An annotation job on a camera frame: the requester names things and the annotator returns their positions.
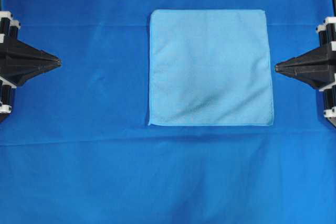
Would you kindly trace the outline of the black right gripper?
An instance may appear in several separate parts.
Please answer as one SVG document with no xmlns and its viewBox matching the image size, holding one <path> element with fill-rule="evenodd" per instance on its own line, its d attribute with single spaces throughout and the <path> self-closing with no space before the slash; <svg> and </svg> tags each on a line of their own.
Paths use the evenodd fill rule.
<svg viewBox="0 0 336 224">
<path fill-rule="evenodd" d="M 277 63 L 275 70 L 286 77 L 308 84 L 323 93 L 323 116 L 335 125 L 335 17 L 327 17 L 317 28 L 320 47 L 298 57 Z M 320 72 L 284 72 L 289 67 L 307 67 L 327 65 L 328 71 Z"/>
</svg>

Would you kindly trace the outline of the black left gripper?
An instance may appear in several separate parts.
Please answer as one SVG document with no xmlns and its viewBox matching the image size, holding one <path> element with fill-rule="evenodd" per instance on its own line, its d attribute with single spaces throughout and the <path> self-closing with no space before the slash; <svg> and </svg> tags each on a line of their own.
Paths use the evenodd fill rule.
<svg viewBox="0 0 336 224">
<path fill-rule="evenodd" d="M 8 118 L 13 111 L 17 86 L 21 87 L 29 79 L 61 66 L 61 61 L 56 56 L 17 40 L 19 30 L 20 22 L 13 19 L 13 14 L 1 11 L 1 64 L 4 64 L 5 55 L 52 62 L 32 67 L 1 67 L 1 71 L 4 70 L 1 72 L 1 121 Z"/>
</svg>

